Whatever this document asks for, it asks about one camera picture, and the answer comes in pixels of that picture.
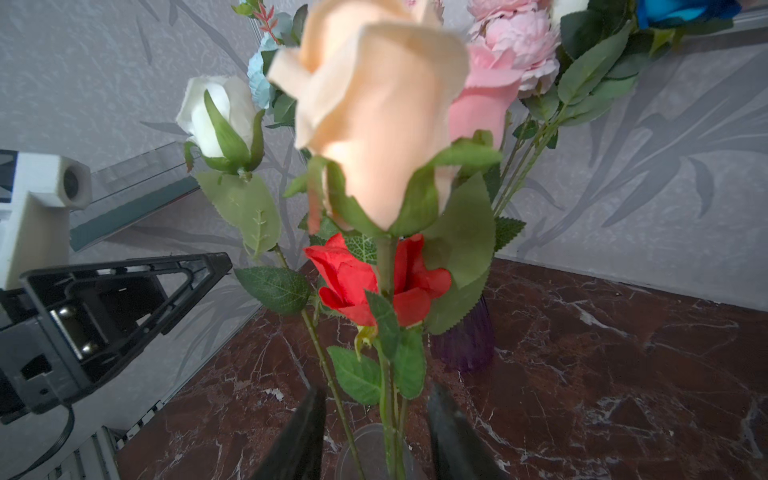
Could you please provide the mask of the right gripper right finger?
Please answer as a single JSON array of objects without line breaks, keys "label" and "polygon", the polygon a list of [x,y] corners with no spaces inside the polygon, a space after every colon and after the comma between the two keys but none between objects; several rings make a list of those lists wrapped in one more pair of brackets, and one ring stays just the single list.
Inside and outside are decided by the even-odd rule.
[{"label": "right gripper right finger", "polygon": [[508,479],[449,390],[439,383],[430,387],[427,421],[437,479]]}]

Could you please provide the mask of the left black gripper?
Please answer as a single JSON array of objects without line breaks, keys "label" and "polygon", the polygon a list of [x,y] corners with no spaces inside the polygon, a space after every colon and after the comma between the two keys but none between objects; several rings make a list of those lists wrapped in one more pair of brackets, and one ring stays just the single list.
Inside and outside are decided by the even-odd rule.
[{"label": "left black gripper", "polygon": [[223,253],[60,266],[1,292],[1,421],[72,405],[168,334],[231,270]]}]

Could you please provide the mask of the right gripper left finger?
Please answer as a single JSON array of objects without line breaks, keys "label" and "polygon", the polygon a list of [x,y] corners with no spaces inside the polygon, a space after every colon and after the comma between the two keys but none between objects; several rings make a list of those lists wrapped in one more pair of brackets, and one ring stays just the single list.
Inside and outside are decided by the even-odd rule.
[{"label": "right gripper left finger", "polygon": [[251,478],[320,479],[325,420],[326,391],[312,387]]}]

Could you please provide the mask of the clear frosted glass vase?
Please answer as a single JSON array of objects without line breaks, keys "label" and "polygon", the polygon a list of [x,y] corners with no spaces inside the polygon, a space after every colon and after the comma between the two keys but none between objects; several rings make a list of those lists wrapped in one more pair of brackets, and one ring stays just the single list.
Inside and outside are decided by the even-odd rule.
[{"label": "clear frosted glass vase", "polygon": [[[383,426],[380,423],[373,423],[361,427],[354,432],[354,440],[365,478],[367,480],[388,479]],[[428,479],[421,465],[412,455],[410,447],[406,444],[403,444],[403,462],[407,480]],[[348,444],[344,445],[339,454],[334,479],[358,479],[357,465]]]}]

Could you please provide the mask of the purple blue glass vase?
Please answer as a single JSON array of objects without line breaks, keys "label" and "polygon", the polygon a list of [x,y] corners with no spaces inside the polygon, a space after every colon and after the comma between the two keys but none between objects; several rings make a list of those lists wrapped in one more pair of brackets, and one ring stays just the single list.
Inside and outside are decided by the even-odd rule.
[{"label": "purple blue glass vase", "polygon": [[449,370],[470,373],[484,369],[495,353],[495,334],[484,296],[454,327],[430,337],[430,352]]}]

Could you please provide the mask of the small pink rose stem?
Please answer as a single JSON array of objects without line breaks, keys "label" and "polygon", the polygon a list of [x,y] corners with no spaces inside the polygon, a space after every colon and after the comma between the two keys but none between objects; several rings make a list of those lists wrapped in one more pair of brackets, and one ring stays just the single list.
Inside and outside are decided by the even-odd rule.
[{"label": "small pink rose stem", "polygon": [[[487,131],[491,146],[499,150],[506,111],[517,98],[527,66],[522,53],[499,42],[474,41],[467,49],[470,73],[450,107],[450,135],[453,140],[470,140],[476,132]],[[433,335],[455,327],[479,301],[493,258],[491,195],[481,173],[465,178],[443,219],[424,232],[427,264],[447,269],[453,280],[448,292],[432,303],[426,330]]]}]

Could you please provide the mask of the white rosebud stem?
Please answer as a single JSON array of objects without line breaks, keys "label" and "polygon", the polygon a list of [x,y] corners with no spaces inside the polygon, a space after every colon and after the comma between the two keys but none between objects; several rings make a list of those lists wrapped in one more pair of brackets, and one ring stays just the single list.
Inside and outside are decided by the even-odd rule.
[{"label": "white rosebud stem", "polygon": [[268,310],[302,317],[320,367],[331,390],[359,478],[365,476],[362,459],[345,413],[342,396],[308,303],[315,291],[307,278],[292,269],[279,245],[282,220],[266,183],[256,174],[265,155],[262,121],[248,85],[238,77],[203,76],[188,81],[178,126],[188,134],[184,159],[195,165],[199,151],[208,169],[195,176],[219,215],[237,228],[252,259],[272,252],[278,266],[239,269],[236,277],[245,290]]}]

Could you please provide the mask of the peach rose stem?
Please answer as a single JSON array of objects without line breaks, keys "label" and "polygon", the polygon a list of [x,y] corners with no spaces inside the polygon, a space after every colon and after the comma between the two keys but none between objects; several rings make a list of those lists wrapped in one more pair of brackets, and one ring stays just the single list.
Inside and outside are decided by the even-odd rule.
[{"label": "peach rose stem", "polygon": [[[307,174],[291,186],[309,200],[307,229],[337,226],[349,251],[374,266],[379,292],[368,302],[379,339],[398,329],[390,307],[400,241],[443,219],[466,174],[500,162],[490,133],[453,140],[449,110],[470,73],[469,52],[420,1],[322,1],[306,18],[300,45],[280,49],[268,77],[296,100],[296,146]],[[410,400],[394,386],[385,348],[362,353],[384,376],[379,409],[390,479],[405,477],[403,444]]]}]

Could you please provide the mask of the pink ranunculus stem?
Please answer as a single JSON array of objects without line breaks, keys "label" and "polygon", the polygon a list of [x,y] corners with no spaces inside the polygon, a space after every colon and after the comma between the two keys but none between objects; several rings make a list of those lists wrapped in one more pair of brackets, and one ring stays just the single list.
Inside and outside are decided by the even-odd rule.
[{"label": "pink ranunculus stem", "polygon": [[470,1],[474,19],[470,38],[522,72],[519,96],[546,93],[560,70],[557,48],[559,27],[553,23],[549,1]]}]

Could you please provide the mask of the blue rose stem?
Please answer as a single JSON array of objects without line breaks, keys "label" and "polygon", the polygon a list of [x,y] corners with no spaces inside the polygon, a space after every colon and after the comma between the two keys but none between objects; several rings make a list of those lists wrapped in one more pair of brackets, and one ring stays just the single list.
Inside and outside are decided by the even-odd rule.
[{"label": "blue rose stem", "polygon": [[737,0],[640,0],[636,16],[640,29],[665,29],[692,22],[728,20],[741,10]]}]

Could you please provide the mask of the white rose stem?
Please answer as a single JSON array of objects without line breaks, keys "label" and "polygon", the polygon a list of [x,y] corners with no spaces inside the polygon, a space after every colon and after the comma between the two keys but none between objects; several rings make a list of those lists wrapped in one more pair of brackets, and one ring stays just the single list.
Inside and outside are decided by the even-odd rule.
[{"label": "white rose stem", "polygon": [[576,60],[616,34],[634,16],[633,7],[624,0],[553,1],[550,13],[563,50]]}]

